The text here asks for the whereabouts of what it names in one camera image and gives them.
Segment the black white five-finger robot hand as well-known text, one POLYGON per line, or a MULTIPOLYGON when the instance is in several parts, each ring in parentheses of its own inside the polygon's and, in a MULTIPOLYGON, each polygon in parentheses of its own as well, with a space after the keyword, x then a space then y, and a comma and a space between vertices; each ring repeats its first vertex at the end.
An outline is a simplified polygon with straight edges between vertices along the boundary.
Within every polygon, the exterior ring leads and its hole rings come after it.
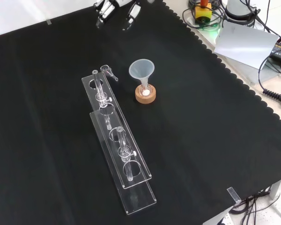
POLYGON ((126 22, 122 28, 123 31, 129 30, 141 11, 139 0, 97 0, 94 3, 94 8, 98 13, 96 27, 101 28, 118 8, 126 6, 130 2, 133 4, 129 9, 126 22))

